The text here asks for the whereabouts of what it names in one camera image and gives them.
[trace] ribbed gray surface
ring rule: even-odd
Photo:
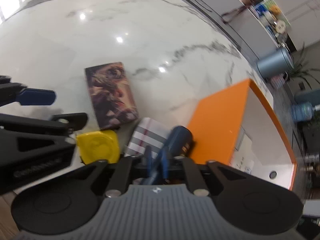
[[[161,191],[153,192],[156,187],[161,188]],[[130,185],[124,195],[118,198],[106,198],[96,216],[75,231],[55,236],[21,232],[14,239],[302,240],[304,238],[295,230],[274,236],[258,236],[244,232],[226,222],[210,198],[196,197],[187,190],[185,184],[181,184]]]

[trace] blue bottle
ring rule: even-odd
[[[292,119],[294,122],[309,121],[314,116],[314,112],[318,110],[320,110],[320,105],[312,106],[309,102],[300,105],[292,105]]]

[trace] plaid fabric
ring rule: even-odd
[[[124,156],[144,153],[147,145],[152,148],[155,158],[167,139],[170,130],[163,124],[149,118],[143,118],[134,130]]]

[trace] marble table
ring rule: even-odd
[[[0,0],[1,74],[52,89],[52,106],[1,113],[46,119],[86,112],[97,130],[84,68],[122,61],[141,117],[187,125],[197,102],[248,77],[273,97],[217,27],[182,0]]]

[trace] open box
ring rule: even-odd
[[[292,189],[296,160],[268,101],[247,79],[202,99],[190,122],[199,164],[216,160]]]

